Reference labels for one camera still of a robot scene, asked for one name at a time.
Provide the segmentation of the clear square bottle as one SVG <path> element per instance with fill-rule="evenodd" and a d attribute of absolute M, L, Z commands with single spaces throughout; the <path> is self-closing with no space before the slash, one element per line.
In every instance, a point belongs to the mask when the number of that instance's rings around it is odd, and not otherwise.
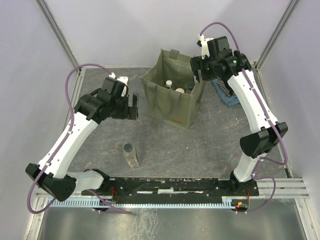
<path fill-rule="evenodd" d="M 184 86 L 184 92 L 186 94 L 191 94 L 193 89 L 195 87 L 195 83 L 194 82 L 191 82 L 191 83 L 187 83 L 185 86 Z"/>
<path fill-rule="evenodd" d="M 132 142 L 126 142 L 123 145 L 123 155 L 130 168 L 136 168 L 139 166 L 138 154 Z"/>

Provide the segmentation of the cream cylindrical jar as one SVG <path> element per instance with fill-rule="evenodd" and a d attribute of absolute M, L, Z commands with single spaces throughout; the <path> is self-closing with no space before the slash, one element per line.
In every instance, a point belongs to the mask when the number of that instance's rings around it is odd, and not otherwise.
<path fill-rule="evenodd" d="M 182 93 L 182 94 L 185 94 L 185 93 L 186 93 L 185 90 L 184 90 L 183 88 L 180 88 L 180 87 L 179 87 L 179 88 L 176 88 L 175 91 L 176 91 L 176 92 L 179 92 L 179 93 Z"/>

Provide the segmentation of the chrome dome clear bottle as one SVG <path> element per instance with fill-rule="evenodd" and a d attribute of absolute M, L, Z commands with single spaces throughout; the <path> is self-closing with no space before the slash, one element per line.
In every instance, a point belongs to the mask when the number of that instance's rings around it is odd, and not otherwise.
<path fill-rule="evenodd" d="M 173 89 L 174 89 L 174 87 L 173 87 L 173 82 L 172 82 L 171 80 L 167 80 L 167 81 L 165 82 L 165 86 L 166 86 L 166 88 L 169 89 L 169 90 L 173 90 Z"/>

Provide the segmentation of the green canvas bag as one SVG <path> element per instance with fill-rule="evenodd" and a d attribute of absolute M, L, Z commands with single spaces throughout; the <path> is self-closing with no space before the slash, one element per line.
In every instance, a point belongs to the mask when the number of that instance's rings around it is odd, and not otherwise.
<path fill-rule="evenodd" d="M 177 50 L 161 49 L 156 64 L 140 78 L 148 104 L 146 114 L 183 130 L 195 120 L 206 85 L 205 81 L 196 83 L 191 94 L 176 91 L 194 83 L 190 59 Z M 166 88 L 167 80 L 172 81 L 173 90 Z"/>

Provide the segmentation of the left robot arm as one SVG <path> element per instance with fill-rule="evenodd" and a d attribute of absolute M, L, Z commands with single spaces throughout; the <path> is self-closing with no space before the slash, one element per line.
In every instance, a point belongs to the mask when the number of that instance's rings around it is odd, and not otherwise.
<path fill-rule="evenodd" d="M 110 177 L 98 169 L 69 172 L 69 166 L 87 137 L 107 118 L 136 120 L 138 94 L 129 102 L 126 76 L 105 78 L 102 87 L 79 98 L 72 117 L 51 150 L 37 164 L 30 163 L 26 174 L 38 187 L 63 202 L 73 193 L 94 190 L 99 195 L 110 191 Z"/>

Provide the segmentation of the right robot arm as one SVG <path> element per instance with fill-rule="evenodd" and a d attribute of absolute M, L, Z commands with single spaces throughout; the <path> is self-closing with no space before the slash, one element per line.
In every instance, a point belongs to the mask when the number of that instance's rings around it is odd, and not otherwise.
<path fill-rule="evenodd" d="M 257 188 L 253 180 L 258 162 L 279 143 L 288 131 L 270 111 L 255 82 L 252 66 L 245 54 L 230 48 L 226 36 L 205 38 L 199 35 L 201 55 L 190 60 L 197 80 L 222 80 L 230 94 L 235 94 L 247 117 L 251 133 L 239 140 L 242 155 L 229 180 L 218 180 L 216 191 L 243 196 Z"/>

